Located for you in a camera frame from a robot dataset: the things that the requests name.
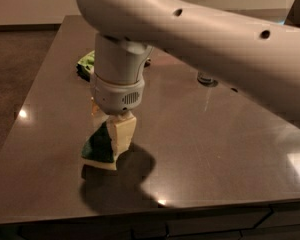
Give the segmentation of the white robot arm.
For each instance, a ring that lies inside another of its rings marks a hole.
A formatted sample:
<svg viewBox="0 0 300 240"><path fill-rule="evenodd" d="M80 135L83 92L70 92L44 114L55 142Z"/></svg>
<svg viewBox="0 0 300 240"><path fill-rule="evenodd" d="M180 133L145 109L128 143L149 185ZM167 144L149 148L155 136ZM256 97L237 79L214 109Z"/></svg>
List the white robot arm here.
<svg viewBox="0 0 300 240"><path fill-rule="evenodd" d="M156 47L234 87L300 129L300 28L182 0L76 0L97 30L92 95L108 115L140 104Z"/></svg>

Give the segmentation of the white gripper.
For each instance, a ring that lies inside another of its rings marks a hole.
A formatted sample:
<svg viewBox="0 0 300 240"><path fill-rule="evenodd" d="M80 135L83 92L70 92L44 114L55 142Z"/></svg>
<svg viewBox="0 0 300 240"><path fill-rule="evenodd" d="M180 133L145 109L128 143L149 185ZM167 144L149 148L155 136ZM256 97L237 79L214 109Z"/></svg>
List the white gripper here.
<svg viewBox="0 0 300 240"><path fill-rule="evenodd" d="M106 126L114 155L121 155L129 149L137 123L136 117L129 110L141 104L144 86L144 79L132 85L119 85L107 83L96 74L90 77L93 97L91 115L97 116L100 109L112 115L107 119Z"/></svg>

